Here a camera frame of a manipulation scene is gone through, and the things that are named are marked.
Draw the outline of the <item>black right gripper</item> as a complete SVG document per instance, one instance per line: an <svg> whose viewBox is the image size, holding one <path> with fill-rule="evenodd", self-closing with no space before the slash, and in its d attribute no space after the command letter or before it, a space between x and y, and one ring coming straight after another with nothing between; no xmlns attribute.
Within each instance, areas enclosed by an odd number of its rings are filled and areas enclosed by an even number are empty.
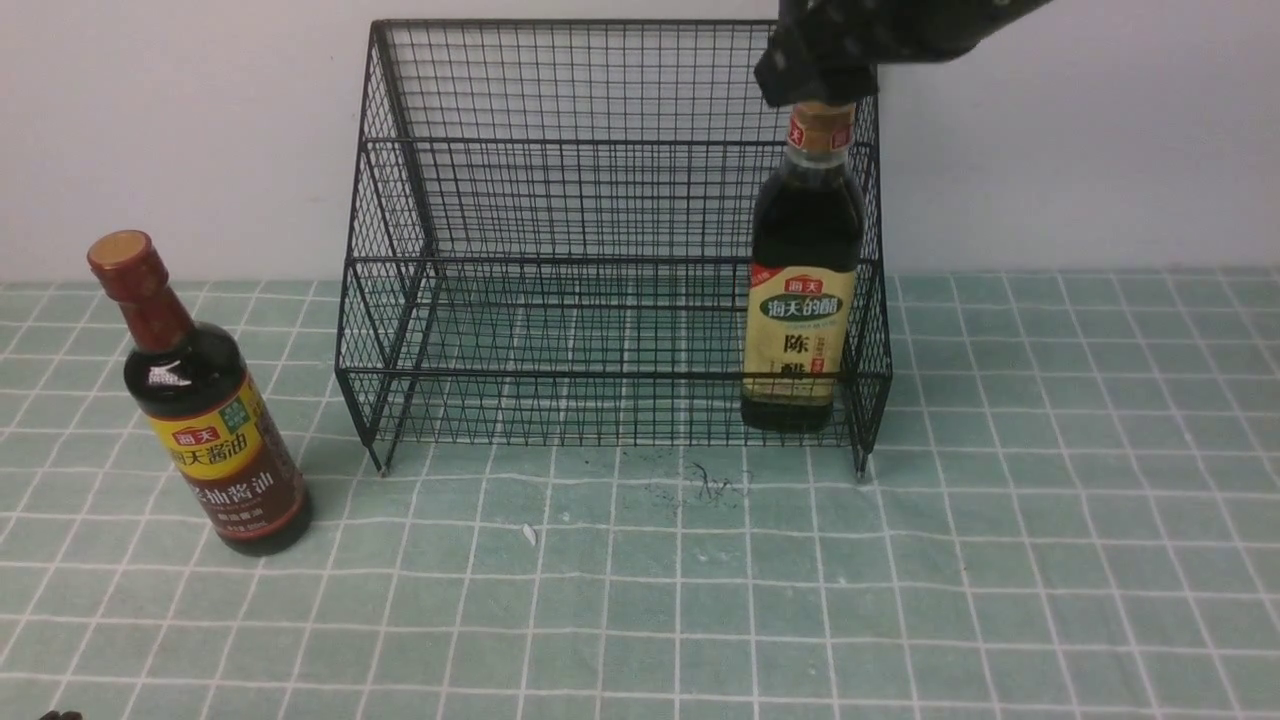
<svg viewBox="0 0 1280 720"><path fill-rule="evenodd" d="M940 64L1042 1L782 1L753 74L769 108L844 106L878 94L882 65Z"/></svg>

